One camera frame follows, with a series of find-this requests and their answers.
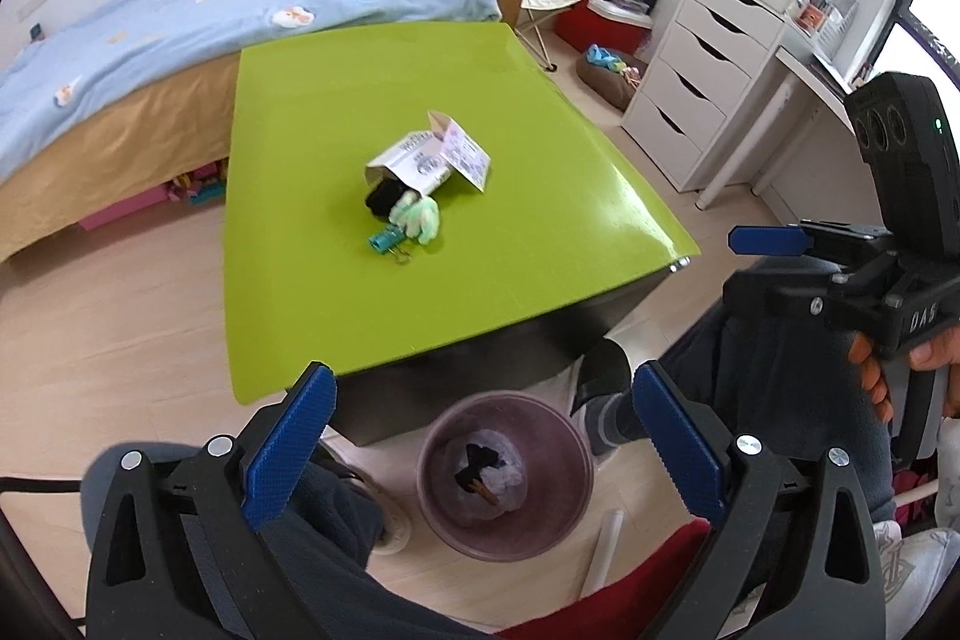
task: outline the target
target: bed frame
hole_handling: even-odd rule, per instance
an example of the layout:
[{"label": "bed frame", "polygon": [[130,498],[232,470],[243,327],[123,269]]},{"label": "bed frame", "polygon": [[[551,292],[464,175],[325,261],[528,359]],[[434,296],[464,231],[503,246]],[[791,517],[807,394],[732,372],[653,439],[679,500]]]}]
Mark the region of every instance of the bed frame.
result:
[{"label": "bed frame", "polygon": [[[497,0],[515,28],[522,0]],[[240,53],[134,91],[70,129],[0,185],[0,263],[122,199],[226,158]]]}]

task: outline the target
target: white drawer cabinet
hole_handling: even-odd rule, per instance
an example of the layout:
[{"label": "white drawer cabinet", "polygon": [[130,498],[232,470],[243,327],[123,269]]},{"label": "white drawer cabinet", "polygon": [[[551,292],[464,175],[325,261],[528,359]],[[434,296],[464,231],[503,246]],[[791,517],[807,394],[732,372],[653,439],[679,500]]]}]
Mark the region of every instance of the white drawer cabinet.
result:
[{"label": "white drawer cabinet", "polygon": [[623,127],[674,185],[685,180],[700,157],[699,148],[680,126],[641,92],[634,97]]},{"label": "white drawer cabinet", "polygon": [[759,0],[695,0],[729,20],[763,47],[771,47],[784,27],[784,18]]},{"label": "white drawer cabinet", "polygon": [[661,58],[701,95],[716,104],[724,115],[733,111],[750,84],[750,77],[733,61],[683,25],[674,25],[670,29]]},{"label": "white drawer cabinet", "polygon": [[716,47],[748,76],[757,74],[766,60],[767,48],[763,44],[699,1],[684,1],[677,22]]},{"label": "white drawer cabinet", "polygon": [[697,148],[706,150],[726,116],[665,61],[655,58],[650,71],[644,86],[647,97],[680,126]]},{"label": "white drawer cabinet", "polygon": [[678,191],[706,186],[745,133],[788,28],[760,0],[680,1],[623,118]]}]

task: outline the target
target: power outlet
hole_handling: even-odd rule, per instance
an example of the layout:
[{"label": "power outlet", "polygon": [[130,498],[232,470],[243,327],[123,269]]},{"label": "power outlet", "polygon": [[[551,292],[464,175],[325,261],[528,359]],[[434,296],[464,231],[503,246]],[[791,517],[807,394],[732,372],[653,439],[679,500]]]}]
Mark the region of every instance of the power outlet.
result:
[{"label": "power outlet", "polygon": [[25,23],[26,20],[30,19],[30,16],[40,9],[43,4],[46,4],[47,0],[30,0],[26,4],[21,6],[20,9],[16,10],[16,21],[18,23]]}]

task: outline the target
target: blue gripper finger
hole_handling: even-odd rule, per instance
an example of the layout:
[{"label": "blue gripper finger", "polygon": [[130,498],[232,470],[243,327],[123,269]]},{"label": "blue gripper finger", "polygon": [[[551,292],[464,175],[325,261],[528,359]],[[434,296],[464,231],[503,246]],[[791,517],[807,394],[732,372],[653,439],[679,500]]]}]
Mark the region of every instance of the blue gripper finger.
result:
[{"label": "blue gripper finger", "polygon": [[800,226],[736,226],[727,244],[738,256],[802,256],[813,237]]},{"label": "blue gripper finger", "polygon": [[656,362],[642,365],[632,384],[634,408],[686,509],[719,525],[727,516],[723,468],[664,378]]},{"label": "blue gripper finger", "polygon": [[247,467],[243,514],[253,531],[280,518],[337,405],[337,381],[318,365]]}]

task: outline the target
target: glove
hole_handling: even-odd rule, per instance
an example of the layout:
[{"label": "glove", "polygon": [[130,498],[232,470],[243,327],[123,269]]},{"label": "glove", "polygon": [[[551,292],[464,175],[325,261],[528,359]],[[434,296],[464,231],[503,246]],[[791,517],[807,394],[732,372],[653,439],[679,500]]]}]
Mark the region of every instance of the glove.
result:
[{"label": "glove", "polygon": [[390,223],[403,229],[407,237],[430,244],[440,233],[440,207],[429,196],[419,197],[407,191],[390,210]]}]

